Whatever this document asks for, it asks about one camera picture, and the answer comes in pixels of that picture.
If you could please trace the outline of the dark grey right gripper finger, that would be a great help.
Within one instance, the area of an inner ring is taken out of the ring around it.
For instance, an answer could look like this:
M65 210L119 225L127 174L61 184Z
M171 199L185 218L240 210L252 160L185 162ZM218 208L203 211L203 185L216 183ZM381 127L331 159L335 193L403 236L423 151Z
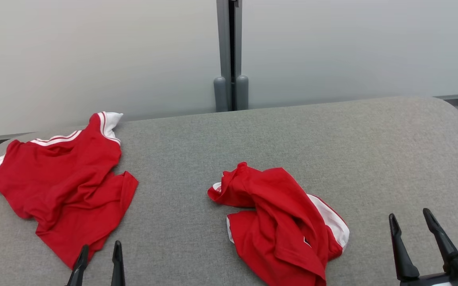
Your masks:
M402 230L396 219L391 213L388 216L390 235L392 241L394 264L396 268L396 278L399 281L415 281L419 279L419 271L412 263L405 244L402 240Z
M454 259L458 259L458 249L456 246L454 246L450 237L447 235L429 208L423 209L423 215L425 217L429 231L434 235L436 239L438 249L440 250L440 254L444 262L443 270L446 273L450 273L452 271L452 261Z

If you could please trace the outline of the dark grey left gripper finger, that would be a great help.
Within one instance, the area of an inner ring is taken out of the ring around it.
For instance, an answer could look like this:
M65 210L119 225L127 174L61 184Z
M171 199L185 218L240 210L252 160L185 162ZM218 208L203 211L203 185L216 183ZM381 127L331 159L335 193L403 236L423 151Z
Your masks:
M72 269L69 281L67 282L66 286L82 286L84 271L88 265L88 256L89 246L84 245L82 246L80 255L78 256L78 260Z
M117 240L113 248L113 274L111 286L125 286L124 260L122 257L122 243Z

